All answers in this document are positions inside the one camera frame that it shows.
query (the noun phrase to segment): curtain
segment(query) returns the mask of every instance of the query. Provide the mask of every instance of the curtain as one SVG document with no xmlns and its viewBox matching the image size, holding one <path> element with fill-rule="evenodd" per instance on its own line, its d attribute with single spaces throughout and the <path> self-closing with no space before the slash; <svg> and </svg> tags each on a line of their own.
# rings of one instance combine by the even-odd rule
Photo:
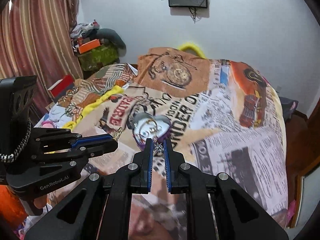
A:
<svg viewBox="0 0 320 240">
<path fill-rule="evenodd" d="M 2 11 L 0 78 L 37 75 L 31 111 L 41 115 L 52 102 L 48 87 L 66 74 L 83 77 L 69 37 L 77 10 L 78 0 L 12 0 Z"/>
</svg>

